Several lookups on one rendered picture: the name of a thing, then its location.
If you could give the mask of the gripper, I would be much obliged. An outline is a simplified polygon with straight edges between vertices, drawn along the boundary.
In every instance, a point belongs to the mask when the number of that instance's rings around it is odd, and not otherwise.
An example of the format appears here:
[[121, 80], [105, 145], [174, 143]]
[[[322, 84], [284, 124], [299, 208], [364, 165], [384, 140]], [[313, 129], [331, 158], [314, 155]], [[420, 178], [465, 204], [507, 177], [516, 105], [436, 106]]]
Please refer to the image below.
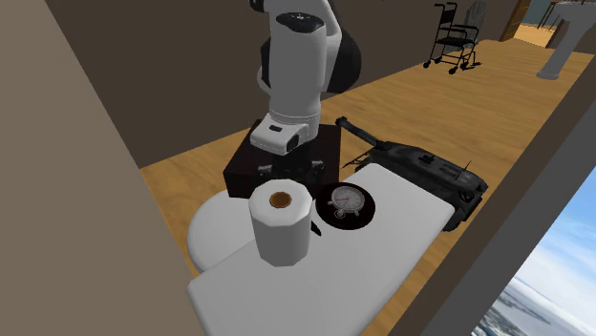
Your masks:
[[315, 224], [316, 197], [322, 189], [324, 182], [322, 176], [325, 172], [325, 162], [316, 159], [313, 154], [304, 152], [292, 152], [285, 156], [274, 156], [271, 163], [260, 165], [257, 168], [257, 177], [262, 180], [270, 179], [291, 179], [296, 182], [309, 185], [309, 192], [312, 197], [310, 209], [310, 230], [321, 237], [322, 233]]

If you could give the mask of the white toilet paper roll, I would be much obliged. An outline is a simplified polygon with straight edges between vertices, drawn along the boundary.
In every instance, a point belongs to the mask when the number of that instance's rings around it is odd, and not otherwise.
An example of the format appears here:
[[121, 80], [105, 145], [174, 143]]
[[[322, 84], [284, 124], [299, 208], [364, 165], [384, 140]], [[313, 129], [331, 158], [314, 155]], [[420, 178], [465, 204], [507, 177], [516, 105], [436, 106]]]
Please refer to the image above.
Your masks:
[[309, 251], [313, 198], [304, 184], [272, 179], [248, 200], [260, 257], [273, 266], [292, 266]]

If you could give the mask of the silver stopwatch on black disc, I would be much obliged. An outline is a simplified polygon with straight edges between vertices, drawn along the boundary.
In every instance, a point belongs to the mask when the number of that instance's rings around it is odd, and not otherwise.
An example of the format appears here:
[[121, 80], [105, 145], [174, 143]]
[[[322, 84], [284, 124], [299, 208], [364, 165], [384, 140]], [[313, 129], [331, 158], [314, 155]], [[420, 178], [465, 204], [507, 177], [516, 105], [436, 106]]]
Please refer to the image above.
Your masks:
[[318, 216], [340, 230], [358, 230], [373, 220], [376, 206], [372, 195], [363, 187], [349, 182], [326, 185], [315, 199]]

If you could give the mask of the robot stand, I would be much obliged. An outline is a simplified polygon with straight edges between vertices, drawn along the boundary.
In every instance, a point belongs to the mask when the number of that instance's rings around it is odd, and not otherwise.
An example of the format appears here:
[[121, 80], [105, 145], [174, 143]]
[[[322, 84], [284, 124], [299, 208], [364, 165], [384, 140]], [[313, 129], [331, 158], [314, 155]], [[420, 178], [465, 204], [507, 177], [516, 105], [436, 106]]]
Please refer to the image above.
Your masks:
[[[231, 198], [249, 199], [256, 187], [268, 181], [257, 177], [257, 168], [271, 163], [273, 157], [277, 155], [258, 149], [250, 143], [250, 136], [260, 123], [261, 119], [254, 121], [249, 133], [223, 170], [225, 186]], [[326, 185], [339, 181], [340, 144], [340, 127], [320, 124], [318, 137], [290, 153], [307, 152], [325, 162], [325, 172], [322, 176], [323, 189]]]

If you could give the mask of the black wheelchair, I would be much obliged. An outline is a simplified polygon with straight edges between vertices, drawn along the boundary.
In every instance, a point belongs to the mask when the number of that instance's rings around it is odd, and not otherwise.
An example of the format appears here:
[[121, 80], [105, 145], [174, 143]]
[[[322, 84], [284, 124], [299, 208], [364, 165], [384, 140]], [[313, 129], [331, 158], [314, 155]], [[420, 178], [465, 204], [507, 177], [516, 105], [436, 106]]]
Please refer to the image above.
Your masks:
[[452, 65], [448, 74], [455, 74], [458, 69], [467, 71], [480, 66], [475, 51], [479, 28], [454, 23], [458, 9], [456, 2], [434, 3], [434, 6], [441, 12], [433, 47], [429, 59], [422, 64], [423, 68], [428, 69], [432, 63], [446, 63]]

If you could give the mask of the window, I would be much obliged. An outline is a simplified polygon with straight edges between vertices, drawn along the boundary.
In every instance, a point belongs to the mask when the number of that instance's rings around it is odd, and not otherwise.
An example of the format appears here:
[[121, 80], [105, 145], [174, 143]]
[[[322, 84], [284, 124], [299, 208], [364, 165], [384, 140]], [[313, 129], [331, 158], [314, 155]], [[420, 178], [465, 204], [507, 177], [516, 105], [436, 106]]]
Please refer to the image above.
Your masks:
[[596, 167], [470, 336], [596, 336]]

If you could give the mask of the brown wooden door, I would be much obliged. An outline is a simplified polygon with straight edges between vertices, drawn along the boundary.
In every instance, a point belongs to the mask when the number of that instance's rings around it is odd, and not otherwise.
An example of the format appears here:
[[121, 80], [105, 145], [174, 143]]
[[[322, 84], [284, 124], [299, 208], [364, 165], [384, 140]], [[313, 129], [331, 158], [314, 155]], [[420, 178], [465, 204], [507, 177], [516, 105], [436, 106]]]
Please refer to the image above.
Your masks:
[[505, 25], [499, 41], [507, 41], [513, 38], [525, 17], [532, 0], [517, 0], [517, 4]]

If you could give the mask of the grey pedestal sink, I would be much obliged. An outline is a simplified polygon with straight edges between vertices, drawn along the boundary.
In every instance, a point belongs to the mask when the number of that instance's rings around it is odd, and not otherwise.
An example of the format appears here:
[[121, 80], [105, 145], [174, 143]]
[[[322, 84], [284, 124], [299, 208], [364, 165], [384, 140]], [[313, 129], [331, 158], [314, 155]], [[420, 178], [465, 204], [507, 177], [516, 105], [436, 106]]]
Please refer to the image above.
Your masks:
[[568, 26], [555, 51], [536, 73], [536, 77], [547, 80], [559, 78], [560, 71], [568, 57], [573, 53], [585, 32], [596, 23], [596, 0], [565, 0], [554, 6], [554, 12]]

